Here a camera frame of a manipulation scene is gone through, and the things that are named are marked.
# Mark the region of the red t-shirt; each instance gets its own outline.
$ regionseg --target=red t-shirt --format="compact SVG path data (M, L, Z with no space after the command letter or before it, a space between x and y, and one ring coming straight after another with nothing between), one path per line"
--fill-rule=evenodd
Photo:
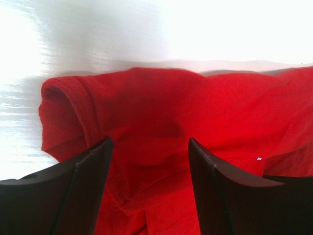
M42 148L57 160L114 141L96 235L200 234L190 137L259 176L313 175L313 68L209 77L135 68L52 78L42 97Z

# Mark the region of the white surface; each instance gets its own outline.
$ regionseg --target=white surface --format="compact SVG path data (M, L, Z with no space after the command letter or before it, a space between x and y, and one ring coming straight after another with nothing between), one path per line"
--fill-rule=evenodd
M313 62L311 2L0 0L0 180L56 163L40 151L45 79L132 66L304 66Z

